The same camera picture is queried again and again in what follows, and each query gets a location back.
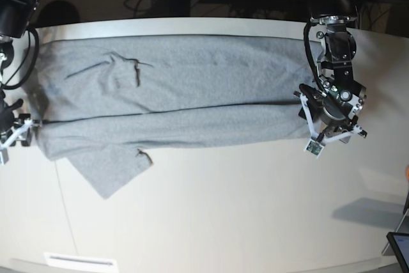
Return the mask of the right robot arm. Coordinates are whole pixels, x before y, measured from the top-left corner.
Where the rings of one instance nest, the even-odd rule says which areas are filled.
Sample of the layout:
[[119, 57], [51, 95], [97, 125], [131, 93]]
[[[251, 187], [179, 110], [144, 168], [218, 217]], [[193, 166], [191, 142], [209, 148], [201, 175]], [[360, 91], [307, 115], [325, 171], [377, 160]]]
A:
[[8, 68], [15, 57], [13, 40], [28, 34], [30, 47], [34, 47], [33, 57], [21, 80], [11, 85], [1, 81], [1, 153], [20, 142], [22, 146], [31, 144], [31, 128], [37, 126], [30, 114], [15, 117], [14, 111], [22, 107], [23, 100], [13, 104], [6, 102], [5, 92], [16, 90], [28, 81], [34, 70], [39, 53], [40, 40], [37, 30], [30, 24], [31, 17], [38, 7], [39, 0], [1, 0], [1, 72]]

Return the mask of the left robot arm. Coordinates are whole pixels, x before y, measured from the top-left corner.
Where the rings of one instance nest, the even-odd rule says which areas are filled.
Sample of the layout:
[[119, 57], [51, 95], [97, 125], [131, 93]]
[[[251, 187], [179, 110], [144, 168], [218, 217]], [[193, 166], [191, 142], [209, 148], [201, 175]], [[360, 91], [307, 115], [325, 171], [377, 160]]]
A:
[[109, 35], [40, 49], [36, 144], [50, 157], [110, 145], [207, 148], [307, 137], [308, 152], [366, 136], [351, 0], [308, 0], [303, 38]]

